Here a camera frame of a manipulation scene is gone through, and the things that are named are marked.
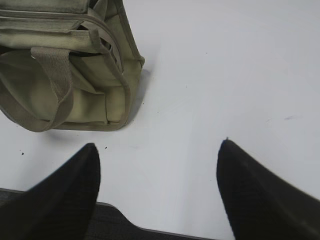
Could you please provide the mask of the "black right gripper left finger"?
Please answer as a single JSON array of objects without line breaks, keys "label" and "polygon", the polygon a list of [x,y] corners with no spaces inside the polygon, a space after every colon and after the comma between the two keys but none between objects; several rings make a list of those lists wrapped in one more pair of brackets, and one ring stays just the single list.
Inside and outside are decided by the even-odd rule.
[{"label": "black right gripper left finger", "polygon": [[101,183],[94,143],[0,208],[2,240],[83,240]]}]

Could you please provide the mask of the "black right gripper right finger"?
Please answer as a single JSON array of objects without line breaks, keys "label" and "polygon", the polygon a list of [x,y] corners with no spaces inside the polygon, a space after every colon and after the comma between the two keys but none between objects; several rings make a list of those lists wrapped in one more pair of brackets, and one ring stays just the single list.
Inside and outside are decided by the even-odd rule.
[{"label": "black right gripper right finger", "polygon": [[216,180],[235,239],[320,238],[320,201],[272,173],[229,139],[218,152]]}]

